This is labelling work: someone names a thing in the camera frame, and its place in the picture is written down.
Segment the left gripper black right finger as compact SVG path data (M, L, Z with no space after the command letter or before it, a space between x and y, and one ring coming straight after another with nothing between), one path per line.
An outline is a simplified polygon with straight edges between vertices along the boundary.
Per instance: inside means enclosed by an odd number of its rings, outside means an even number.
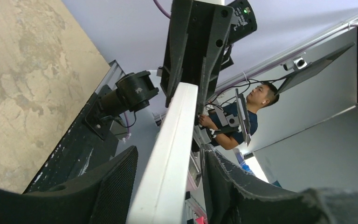
M210 145L200 147L200 162L210 224L358 224L358 190L282 189Z

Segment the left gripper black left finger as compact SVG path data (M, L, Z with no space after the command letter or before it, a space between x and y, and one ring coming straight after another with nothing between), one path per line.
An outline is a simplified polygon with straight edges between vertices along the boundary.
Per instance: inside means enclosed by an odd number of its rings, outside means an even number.
M46 191L0 189L0 224L124 224L138 163L131 146L99 167Z

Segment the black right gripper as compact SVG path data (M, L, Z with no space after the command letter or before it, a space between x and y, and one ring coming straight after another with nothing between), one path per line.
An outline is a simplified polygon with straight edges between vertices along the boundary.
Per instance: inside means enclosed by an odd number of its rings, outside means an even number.
M183 73L184 82L198 86L195 113L201 113L215 91L226 45L256 30L255 13L248 0L234 0L225 6L174 0L160 84L166 108Z

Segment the white remote control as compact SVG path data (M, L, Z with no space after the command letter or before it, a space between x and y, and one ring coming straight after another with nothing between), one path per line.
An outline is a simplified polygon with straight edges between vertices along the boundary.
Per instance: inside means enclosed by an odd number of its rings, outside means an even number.
M129 224L180 224L198 87L179 83L128 212Z

